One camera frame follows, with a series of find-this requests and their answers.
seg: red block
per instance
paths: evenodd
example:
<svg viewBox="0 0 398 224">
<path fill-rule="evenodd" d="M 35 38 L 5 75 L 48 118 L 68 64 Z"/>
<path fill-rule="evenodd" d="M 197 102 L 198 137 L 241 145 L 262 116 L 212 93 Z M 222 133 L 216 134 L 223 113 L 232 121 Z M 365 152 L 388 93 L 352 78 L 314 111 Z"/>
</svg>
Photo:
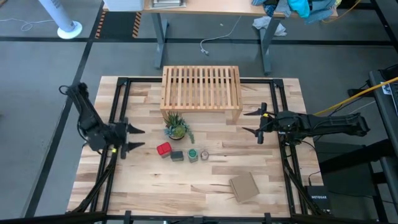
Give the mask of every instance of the red block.
<svg viewBox="0 0 398 224">
<path fill-rule="evenodd" d="M 170 155 L 172 152 L 172 146 L 170 143 L 166 142 L 156 147 L 157 153 L 159 153 L 162 158 L 165 158 Z"/>
</svg>

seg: wooden desk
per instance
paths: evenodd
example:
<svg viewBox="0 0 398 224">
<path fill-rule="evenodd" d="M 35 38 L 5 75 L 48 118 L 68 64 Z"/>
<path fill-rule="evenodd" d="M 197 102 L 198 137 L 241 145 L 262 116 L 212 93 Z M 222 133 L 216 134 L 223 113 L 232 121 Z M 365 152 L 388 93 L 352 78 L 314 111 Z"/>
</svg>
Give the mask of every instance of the wooden desk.
<svg viewBox="0 0 398 224">
<path fill-rule="evenodd" d="M 99 84 L 95 108 L 104 121 L 109 118 L 117 79 L 102 77 Z M 289 109 L 305 113 L 299 80 L 285 78 L 284 85 Z M 244 113 L 256 110 L 263 101 L 272 111 L 269 85 L 241 86 Z M 276 132 L 264 133 L 264 144 L 258 145 L 257 139 L 241 128 L 258 128 L 257 116 L 242 116 L 237 124 L 231 124 L 229 113 L 184 113 L 196 143 L 191 144 L 189 138 L 170 141 L 163 133 L 160 92 L 161 83 L 132 84 L 126 116 L 146 133 L 130 135 L 130 140 L 146 144 L 131 151 L 125 160 L 118 159 L 108 215 L 124 215 L 125 210 L 131 210 L 134 215 L 263 217 L 265 212 L 270 212 L 273 217 L 290 217 Z M 191 148 L 206 149 L 210 157 L 193 164 L 186 154 L 183 162 L 172 162 L 169 157 L 162 159 L 155 148 L 166 141 L 184 152 Z M 310 138 L 306 141 L 313 144 Z M 308 175 L 320 170 L 317 155 L 307 144 L 297 146 L 297 154 L 302 180 L 307 184 Z M 88 147 L 83 149 L 69 210 L 94 186 L 99 162 L 96 152 Z M 260 194 L 239 204 L 228 180 L 247 171 L 253 173 Z M 320 174 L 312 175 L 311 180 L 314 185 L 323 184 Z M 296 211 L 300 211 L 294 186 L 293 193 Z M 101 208 L 102 198 L 103 191 L 97 208 Z"/>
<path fill-rule="evenodd" d="M 160 13 L 184 13 L 184 14 L 220 14 L 220 15 L 239 15 L 239 16 L 266 16 L 263 6 L 253 6 L 252 0 L 186 0 L 187 6 L 173 9 L 151 9 L 152 0 L 145 0 L 144 10 L 141 12 L 151 13 L 154 23 L 157 50 L 155 53 L 155 68 L 160 69 L 162 66 L 163 49 L 165 45 L 165 36 L 169 23 L 166 19 L 160 18 Z M 104 4 L 103 9 L 108 11 L 108 7 Z M 333 10 L 330 18 L 336 18 L 337 11 Z M 291 17 L 298 17 L 297 13 L 293 12 Z M 281 19 L 285 16 L 282 12 L 275 12 L 272 17 L 267 30 L 260 30 L 262 66 L 264 74 L 268 75 L 271 72 L 271 58 L 269 53 L 269 45 L 274 37 L 276 28 Z"/>
</svg>

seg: cardboard box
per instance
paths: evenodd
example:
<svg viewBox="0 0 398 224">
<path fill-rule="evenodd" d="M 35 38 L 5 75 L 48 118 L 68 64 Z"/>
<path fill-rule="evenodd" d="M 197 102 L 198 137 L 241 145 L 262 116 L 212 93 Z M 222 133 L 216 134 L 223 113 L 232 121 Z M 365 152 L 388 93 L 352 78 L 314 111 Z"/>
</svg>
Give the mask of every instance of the cardboard box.
<svg viewBox="0 0 398 224">
<path fill-rule="evenodd" d="M 230 179 L 229 184 L 238 202 L 243 202 L 260 193 L 250 172 Z"/>
</svg>

